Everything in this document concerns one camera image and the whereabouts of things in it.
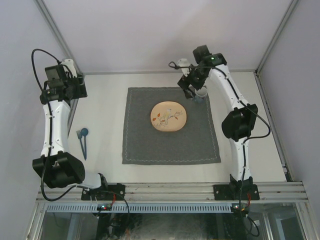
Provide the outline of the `grey cloth placemat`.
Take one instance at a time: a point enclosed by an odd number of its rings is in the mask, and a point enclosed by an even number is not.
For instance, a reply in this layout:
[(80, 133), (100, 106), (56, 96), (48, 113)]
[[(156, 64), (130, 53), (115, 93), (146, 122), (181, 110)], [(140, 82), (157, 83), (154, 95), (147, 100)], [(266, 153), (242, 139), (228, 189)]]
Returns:
[[(183, 110), (171, 110), (168, 124), (186, 117), (182, 129), (160, 130), (151, 116), (162, 102), (176, 102)], [(122, 163), (124, 165), (204, 165), (220, 163), (220, 150), (209, 97), (201, 103), (187, 99), (179, 87), (130, 87), (127, 91), (123, 125)]]

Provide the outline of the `white mug blue handle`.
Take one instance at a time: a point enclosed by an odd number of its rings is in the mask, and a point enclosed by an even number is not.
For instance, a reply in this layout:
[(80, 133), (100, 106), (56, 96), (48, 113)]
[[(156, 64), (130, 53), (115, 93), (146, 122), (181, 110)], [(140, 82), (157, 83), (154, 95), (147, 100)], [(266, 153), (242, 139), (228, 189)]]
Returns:
[(202, 88), (195, 90), (194, 93), (195, 93), (194, 100), (197, 103), (203, 103), (207, 98), (208, 89), (205, 86), (203, 86)]

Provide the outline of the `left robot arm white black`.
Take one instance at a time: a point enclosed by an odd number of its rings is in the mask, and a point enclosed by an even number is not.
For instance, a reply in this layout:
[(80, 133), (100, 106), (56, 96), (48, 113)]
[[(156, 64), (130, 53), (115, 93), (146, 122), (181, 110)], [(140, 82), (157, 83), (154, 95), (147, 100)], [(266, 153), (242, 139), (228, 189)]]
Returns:
[(124, 200), (125, 186), (109, 185), (102, 173), (87, 171), (81, 160), (70, 153), (68, 144), (68, 119), (71, 101), (86, 98), (87, 90), (82, 74), (77, 73), (72, 59), (60, 61), (45, 68), (47, 80), (40, 95), (45, 117), (45, 133), (40, 157), (33, 159), (32, 168), (40, 177), (40, 190), (45, 200), (52, 202), (45, 193), (51, 189), (82, 188), (82, 200)]

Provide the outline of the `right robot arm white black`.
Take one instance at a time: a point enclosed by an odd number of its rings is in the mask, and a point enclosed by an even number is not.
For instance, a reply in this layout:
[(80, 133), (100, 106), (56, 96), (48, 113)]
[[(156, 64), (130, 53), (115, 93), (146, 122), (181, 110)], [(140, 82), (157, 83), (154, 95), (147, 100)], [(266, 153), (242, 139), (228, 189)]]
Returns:
[(259, 200), (258, 187), (253, 183), (249, 169), (249, 139), (258, 116), (256, 104), (250, 104), (241, 94), (221, 53), (210, 53), (206, 45), (193, 50), (197, 65), (185, 58), (180, 59), (175, 69), (182, 70), (178, 86), (187, 99), (194, 99), (205, 82), (212, 81), (222, 93), (228, 114), (221, 124), (224, 136), (231, 148), (231, 173), (229, 184), (213, 187), (217, 200)]

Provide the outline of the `beige bird pattern plate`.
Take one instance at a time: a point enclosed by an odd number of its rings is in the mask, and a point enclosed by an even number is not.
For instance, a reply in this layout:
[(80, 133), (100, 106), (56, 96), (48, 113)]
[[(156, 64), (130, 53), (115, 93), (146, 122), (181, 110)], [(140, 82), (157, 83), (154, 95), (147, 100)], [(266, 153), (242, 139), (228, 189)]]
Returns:
[(163, 101), (152, 108), (150, 121), (160, 132), (177, 132), (186, 125), (187, 111), (178, 102)]

